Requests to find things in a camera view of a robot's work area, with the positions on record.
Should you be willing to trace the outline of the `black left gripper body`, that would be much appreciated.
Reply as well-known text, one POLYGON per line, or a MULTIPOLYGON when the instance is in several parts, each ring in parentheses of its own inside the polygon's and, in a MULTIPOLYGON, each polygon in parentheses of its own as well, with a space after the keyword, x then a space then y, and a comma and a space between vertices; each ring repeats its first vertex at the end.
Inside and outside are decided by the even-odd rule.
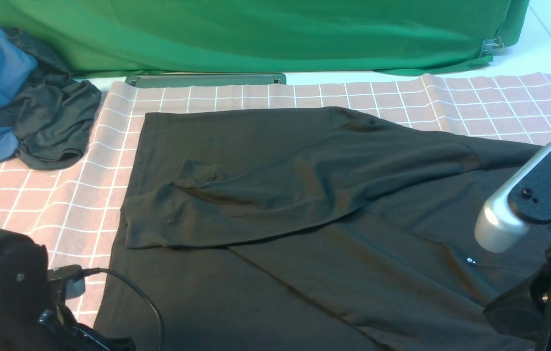
POLYGON ((38 351, 135 351, 131 337, 104 337, 76 320, 66 305, 46 309, 38 319, 42 331, 38 351))

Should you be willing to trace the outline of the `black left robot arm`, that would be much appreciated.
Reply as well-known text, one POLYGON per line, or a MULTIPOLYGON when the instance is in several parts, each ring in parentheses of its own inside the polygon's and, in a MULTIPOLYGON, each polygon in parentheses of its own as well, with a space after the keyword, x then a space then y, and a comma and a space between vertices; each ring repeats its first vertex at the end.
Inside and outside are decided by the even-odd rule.
POLYGON ((0 229, 0 351, 134 351, 78 322, 66 300, 85 291, 80 265, 48 269, 44 245, 0 229))

